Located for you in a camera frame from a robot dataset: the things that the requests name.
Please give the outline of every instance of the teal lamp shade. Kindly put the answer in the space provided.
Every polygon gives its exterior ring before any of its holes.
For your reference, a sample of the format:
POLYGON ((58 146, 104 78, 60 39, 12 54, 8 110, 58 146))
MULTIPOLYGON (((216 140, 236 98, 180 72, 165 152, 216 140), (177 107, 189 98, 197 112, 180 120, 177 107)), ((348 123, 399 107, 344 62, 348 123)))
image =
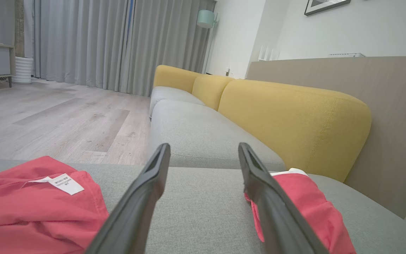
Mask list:
POLYGON ((198 12, 197 25, 202 28, 212 28, 214 26, 215 14, 210 10, 200 10, 198 12))

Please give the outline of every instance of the yellow cushion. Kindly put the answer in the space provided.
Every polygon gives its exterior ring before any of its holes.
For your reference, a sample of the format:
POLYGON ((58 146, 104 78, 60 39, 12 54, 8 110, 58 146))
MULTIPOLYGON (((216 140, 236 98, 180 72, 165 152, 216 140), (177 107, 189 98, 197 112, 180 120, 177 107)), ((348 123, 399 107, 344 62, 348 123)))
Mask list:
POLYGON ((219 112, 274 150, 286 167, 343 182, 369 135, 362 101, 330 90, 237 79, 219 112))
POLYGON ((159 65, 154 75, 153 87, 167 86, 192 93, 193 83, 198 76, 203 76, 203 74, 172 66, 159 65))
POLYGON ((193 84, 192 95, 203 101, 206 106, 217 110, 222 92, 232 80, 230 77, 223 76, 198 76, 193 84))

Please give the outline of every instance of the laminate floor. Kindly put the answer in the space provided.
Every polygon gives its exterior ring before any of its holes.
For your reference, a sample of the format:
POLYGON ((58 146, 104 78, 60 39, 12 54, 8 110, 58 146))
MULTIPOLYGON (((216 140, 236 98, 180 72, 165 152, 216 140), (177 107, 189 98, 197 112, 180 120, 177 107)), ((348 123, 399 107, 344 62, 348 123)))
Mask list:
POLYGON ((0 83, 0 159, 142 165, 149 97, 36 79, 0 83))

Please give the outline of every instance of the framed picture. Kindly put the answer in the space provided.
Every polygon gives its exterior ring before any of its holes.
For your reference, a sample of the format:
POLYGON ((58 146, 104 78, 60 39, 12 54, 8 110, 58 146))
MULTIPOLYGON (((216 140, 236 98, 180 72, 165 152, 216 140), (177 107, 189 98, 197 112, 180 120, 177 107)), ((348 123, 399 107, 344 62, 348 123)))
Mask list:
POLYGON ((350 3, 350 0, 308 0, 305 15, 310 16, 324 10, 350 3))

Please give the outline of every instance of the gray curtain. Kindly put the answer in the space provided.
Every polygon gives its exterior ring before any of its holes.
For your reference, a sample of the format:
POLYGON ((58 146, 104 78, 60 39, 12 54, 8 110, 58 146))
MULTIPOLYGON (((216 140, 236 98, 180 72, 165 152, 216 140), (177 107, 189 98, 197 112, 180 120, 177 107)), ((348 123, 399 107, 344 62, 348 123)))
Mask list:
POLYGON ((119 91, 132 1, 34 0, 34 76, 119 91))
POLYGON ((201 72, 209 29, 198 27, 199 10, 214 0, 137 0, 132 39, 122 67, 122 92, 150 96, 154 71, 164 64, 201 72))

